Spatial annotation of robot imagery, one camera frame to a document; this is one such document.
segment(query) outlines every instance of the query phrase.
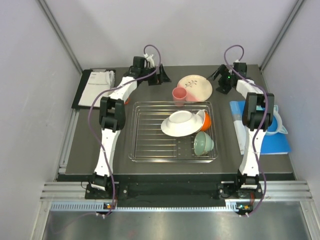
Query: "orange bowl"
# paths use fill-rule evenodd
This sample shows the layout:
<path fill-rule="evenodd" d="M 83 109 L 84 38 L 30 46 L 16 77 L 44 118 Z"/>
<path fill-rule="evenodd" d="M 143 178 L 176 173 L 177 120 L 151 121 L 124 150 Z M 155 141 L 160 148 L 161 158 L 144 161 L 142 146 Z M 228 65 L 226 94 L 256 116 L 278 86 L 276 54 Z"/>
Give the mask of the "orange bowl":
<path fill-rule="evenodd" d="M 211 118 L 210 115 L 207 113 L 205 110 L 200 110 L 197 112 L 197 115 L 199 115 L 203 122 L 202 122 L 202 127 L 200 128 L 199 131 L 206 131 L 211 127 Z"/>

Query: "blue book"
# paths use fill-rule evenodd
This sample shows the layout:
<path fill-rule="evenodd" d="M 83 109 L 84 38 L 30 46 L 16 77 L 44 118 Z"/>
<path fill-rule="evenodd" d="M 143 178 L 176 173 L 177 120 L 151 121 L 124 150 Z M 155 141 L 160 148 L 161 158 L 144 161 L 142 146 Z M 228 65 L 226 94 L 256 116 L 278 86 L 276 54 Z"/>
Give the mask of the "blue book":
<path fill-rule="evenodd" d="M 236 137 L 239 143 L 240 153 L 244 154 L 245 144 L 246 144 L 246 130 L 245 126 L 242 123 L 242 115 L 245 108 L 245 101 L 231 101 L 230 108 L 234 123 L 234 128 L 236 132 Z M 278 106 L 274 105 L 274 110 L 278 111 Z M 273 121 L 271 126 L 268 128 L 269 132 L 276 131 L 278 125 L 277 120 L 273 117 Z M 262 146 L 261 146 L 261 154 L 287 154 L 291 152 L 291 148 L 289 146 L 286 135 L 283 133 L 276 133 L 274 135 L 265 135 Z"/>

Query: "pink cup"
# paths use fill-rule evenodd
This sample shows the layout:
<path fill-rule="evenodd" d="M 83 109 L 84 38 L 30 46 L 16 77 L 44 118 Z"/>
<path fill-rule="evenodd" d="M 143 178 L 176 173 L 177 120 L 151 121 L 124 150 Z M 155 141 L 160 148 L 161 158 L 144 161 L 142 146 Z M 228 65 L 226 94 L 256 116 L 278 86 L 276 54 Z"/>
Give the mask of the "pink cup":
<path fill-rule="evenodd" d="M 176 87 L 172 91 L 172 97 L 176 106 L 183 106 L 187 97 L 187 90 L 184 87 Z"/>

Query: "dish rack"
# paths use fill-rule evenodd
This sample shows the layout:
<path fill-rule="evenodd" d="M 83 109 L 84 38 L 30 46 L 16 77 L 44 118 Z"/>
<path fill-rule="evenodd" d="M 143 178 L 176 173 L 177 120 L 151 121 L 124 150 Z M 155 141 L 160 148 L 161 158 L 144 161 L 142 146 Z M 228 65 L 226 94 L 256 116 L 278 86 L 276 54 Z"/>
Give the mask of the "dish rack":
<path fill-rule="evenodd" d="M 213 150 L 196 156 L 194 141 L 197 133 L 183 137 L 164 134 L 161 123 L 180 110 L 197 113 L 206 110 L 212 124 L 205 131 L 214 141 Z M 131 150 L 129 158 L 137 163 L 210 163 L 218 156 L 213 108 L 210 102 L 185 102 L 175 106 L 173 101 L 136 102 L 130 126 Z"/>

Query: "white wall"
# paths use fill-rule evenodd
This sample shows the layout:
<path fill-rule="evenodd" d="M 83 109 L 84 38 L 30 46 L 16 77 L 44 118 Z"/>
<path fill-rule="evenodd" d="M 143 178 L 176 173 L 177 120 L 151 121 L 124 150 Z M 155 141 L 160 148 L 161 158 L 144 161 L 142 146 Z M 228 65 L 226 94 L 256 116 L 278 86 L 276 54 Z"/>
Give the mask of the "white wall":
<path fill-rule="evenodd" d="M 308 0 L 264 71 L 292 147 L 298 176 L 320 211 L 320 1 Z"/>
<path fill-rule="evenodd" d="M 296 0 L 46 0 L 82 68 L 127 67 L 146 44 L 167 66 L 261 64 Z M 230 59 L 239 56 L 235 50 Z"/>
<path fill-rule="evenodd" d="M 0 239 L 29 239 L 79 74 L 35 0 L 0 4 Z"/>

